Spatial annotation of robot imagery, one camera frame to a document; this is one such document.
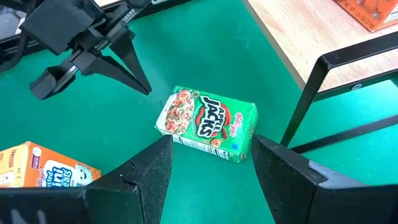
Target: apple jacks logo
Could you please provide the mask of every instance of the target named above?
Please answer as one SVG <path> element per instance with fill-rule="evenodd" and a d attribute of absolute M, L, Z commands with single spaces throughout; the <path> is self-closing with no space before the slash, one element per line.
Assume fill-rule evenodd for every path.
<path fill-rule="evenodd" d="M 218 100 L 212 100 L 208 96 L 201 96 L 200 100 L 205 107 L 205 114 L 200 119 L 197 135 L 210 138 L 213 133 L 221 131 L 225 122 L 225 110 Z"/>

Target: robotic arm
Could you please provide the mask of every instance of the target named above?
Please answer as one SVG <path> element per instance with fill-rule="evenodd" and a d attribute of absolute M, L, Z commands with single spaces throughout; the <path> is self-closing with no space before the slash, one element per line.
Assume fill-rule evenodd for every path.
<path fill-rule="evenodd" d="M 44 100 L 66 89 L 78 70 L 83 76 L 98 73 L 149 94 L 152 89 L 132 45 L 134 33 L 126 23 L 150 5 L 151 0 L 125 0 L 110 16 L 94 0 L 36 1 L 6 0 L 2 4 L 31 10 L 20 26 L 22 32 L 55 55 L 72 49 L 60 65 L 46 68 L 30 84 L 37 98 Z M 101 54 L 108 46 L 127 69 Z"/>

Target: black cable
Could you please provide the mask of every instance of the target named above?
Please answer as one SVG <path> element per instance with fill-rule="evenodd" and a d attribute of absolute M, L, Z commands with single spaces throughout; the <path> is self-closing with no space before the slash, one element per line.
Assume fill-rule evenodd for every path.
<path fill-rule="evenodd" d="M 31 0 L 27 7 L 26 7 L 26 17 L 28 17 L 36 7 L 37 0 Z M 19 42 L 18 42 L 18 49 L 15 55 L 11 58 L 10 61 L 5 62 L 4 64 L 0 65 L 0 72 L 5 72 L 14 68 L 18 62 L 21 60 L 22 55 L 25 51 L 26 45 L 29 41 L 27 34 L 22 30 L 21 34 L 19 35 Z"/>

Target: green cereal box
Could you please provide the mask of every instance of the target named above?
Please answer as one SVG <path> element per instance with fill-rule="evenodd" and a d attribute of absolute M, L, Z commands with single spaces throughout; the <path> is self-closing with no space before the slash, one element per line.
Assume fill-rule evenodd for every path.
<path fill-rule="evenodd" d="M 257 119 L 254 103 L 176 86 L 155 127 L 172 134 L 174 142 L 240 162 Z"/>

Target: cereal box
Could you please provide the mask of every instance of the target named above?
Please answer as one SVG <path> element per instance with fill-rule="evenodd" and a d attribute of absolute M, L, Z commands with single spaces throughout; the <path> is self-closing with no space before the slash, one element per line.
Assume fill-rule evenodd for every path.
<path fill-rule="evenodd" d="M 249 151 L 257 123 L 254 103 L 176 86 L 155 127 L 184 144 L 230 161 Z"/>
<path fill-rule="evenodd" d="M 370 32 L 398 24 L 398 0 L 335 0 L 335 2 Z"/>
<path fill-rule="evenodd" d="M 0 151 L 0 188 L 79 187 L 100 177 L 100 170 L 32 142 Z"/>

